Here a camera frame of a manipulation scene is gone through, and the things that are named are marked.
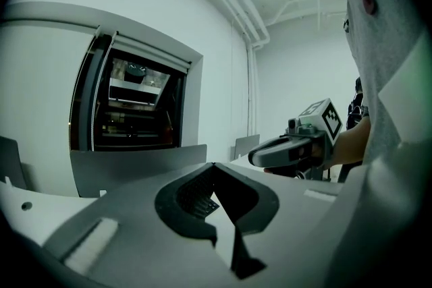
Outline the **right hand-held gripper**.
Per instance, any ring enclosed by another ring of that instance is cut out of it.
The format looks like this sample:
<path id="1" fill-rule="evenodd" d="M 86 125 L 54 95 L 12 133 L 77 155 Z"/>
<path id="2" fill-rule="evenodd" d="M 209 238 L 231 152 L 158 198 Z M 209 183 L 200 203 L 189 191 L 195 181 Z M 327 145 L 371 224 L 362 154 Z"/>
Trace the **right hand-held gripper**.
<path id="1" fill-rule="evenodd" d="M 299 116 L 288 121 L 286 133 L 259 144 L 248 153 L 255 167 L 288 167 L 297 165 L 297 178 L 323 180 L 325 165 L 333 155 L 342 121 L 330 98 L 309 105 Z M 314 148 L 321 156 L 313 157 Z"/>

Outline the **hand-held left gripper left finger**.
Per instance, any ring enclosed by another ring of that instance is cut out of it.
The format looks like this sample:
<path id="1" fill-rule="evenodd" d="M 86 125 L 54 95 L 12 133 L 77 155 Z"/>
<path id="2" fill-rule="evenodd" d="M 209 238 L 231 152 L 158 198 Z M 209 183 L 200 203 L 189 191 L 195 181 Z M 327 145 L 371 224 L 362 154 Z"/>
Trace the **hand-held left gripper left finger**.
<path id="1" fill-rule="evenodd" d="M 214 226 L 176 202 L 182 185 L 210 169 L 192 165 L 107 192 L 48 238 L 44 265 L 65 287 L 235 287 Z"/>

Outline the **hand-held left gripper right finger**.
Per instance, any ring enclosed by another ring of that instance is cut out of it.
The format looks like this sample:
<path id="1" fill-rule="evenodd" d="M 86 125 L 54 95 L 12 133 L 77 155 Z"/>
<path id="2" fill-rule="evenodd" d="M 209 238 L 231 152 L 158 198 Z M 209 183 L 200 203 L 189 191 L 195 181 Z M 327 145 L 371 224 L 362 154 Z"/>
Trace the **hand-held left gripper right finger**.
<path id="1" fill-rule="evenodd" d="M 340 187 L 263 173 L 254 167 L 227 167 L 246 180 L 269 188 L 279 201 L 274 217 L 261 232 L 237 236 L 238 228 L 230 217 L 252 195 L 232 181 L 215 189 L 214 199 L 220 205 L 214 213 L 215 250 L 231 265 L 238 255 L 235 247 L 240 246 L 247 254 L 245 267 L 252 271 L 243 279 L 234 277 L 235 287 L 321 287 L 328 260 L 318 253 L 324 240 L 318 225 Z"/>

